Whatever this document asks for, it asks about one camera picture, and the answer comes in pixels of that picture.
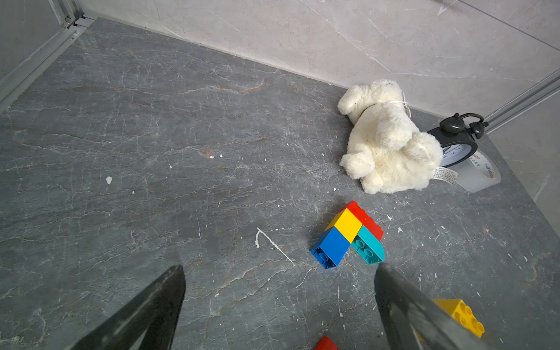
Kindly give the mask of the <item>teal lego brick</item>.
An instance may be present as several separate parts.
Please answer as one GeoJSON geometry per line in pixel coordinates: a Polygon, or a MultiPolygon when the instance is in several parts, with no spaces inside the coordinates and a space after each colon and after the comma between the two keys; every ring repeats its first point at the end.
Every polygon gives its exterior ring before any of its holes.
{"type": "Polygon", "coordinates": [[[368,265],[385,261],[385,251],[381,242],[364,225],[351,245],[368,265]]]}

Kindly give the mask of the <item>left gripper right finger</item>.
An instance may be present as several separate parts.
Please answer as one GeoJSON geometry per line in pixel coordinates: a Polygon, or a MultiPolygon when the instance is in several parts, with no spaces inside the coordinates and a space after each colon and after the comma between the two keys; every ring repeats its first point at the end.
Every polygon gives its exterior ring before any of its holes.
{"type": "Polygon", "coordinates": [[[459,325],[401,272],[389,263],[379,263],[375,279],[376,303],[389,348],[491,349],[459,325]]]}

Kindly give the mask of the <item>small blue lego brick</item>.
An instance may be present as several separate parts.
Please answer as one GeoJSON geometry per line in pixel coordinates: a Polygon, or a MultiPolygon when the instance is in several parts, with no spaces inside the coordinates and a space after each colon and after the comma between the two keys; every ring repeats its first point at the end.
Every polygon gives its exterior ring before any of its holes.
{"type": "Polygon", "coordinates": [[[326,230],[311,247],[310,252],[324,269],[338,266],[351,243],[336,228],[326,230]]]}

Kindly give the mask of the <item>small red lego brick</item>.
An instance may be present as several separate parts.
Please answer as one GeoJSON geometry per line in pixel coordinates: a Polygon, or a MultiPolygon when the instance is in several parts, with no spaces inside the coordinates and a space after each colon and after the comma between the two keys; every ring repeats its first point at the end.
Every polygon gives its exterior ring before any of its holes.
{"type": "Polygon", "coordinates": [[[319,340],[313,350],[338,350],[338,347],[328,336],[325,335],[319,340]]]}

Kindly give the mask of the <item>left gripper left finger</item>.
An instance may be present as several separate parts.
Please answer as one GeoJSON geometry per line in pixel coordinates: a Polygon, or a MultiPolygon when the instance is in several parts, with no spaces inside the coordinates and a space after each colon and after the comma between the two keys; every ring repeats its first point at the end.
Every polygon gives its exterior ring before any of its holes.
{"type": "Polygon", "coordinates": [[[70,349],[170,349],[185,299],[182,265],[173,265],[70,349]]]}

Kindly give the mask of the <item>yellow lego brick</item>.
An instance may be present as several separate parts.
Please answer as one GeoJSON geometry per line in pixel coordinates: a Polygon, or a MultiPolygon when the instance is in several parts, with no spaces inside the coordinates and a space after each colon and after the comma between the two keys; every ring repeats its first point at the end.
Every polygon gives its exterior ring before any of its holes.
{"type": "Polygon", "coordinates": [[[446,313],[455,321],[459,322],[464,328],[470,330],[477,337],[485,333],[485,328],[474,316],[472,309],[461,299],[434,299],[446,313]]]}
{"type": "Polygon", "coordinates": [[[343,209],[334,217],[326,230],[335,227],[349,243],[352,243],[362,226],[361,221],[349,209],[343,209]]]}

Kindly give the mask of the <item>long red lego brick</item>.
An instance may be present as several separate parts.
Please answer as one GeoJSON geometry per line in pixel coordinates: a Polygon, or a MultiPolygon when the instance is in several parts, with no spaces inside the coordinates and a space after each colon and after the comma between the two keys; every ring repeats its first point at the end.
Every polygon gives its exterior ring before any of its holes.
{"type": "Polygon", "coordinates": [[[382,240],[384,235],[382,228],[375,223],[373,218],[356,201],[350,201],[345,205],[344,209],[348,209],[379,241],[382,240]]]}

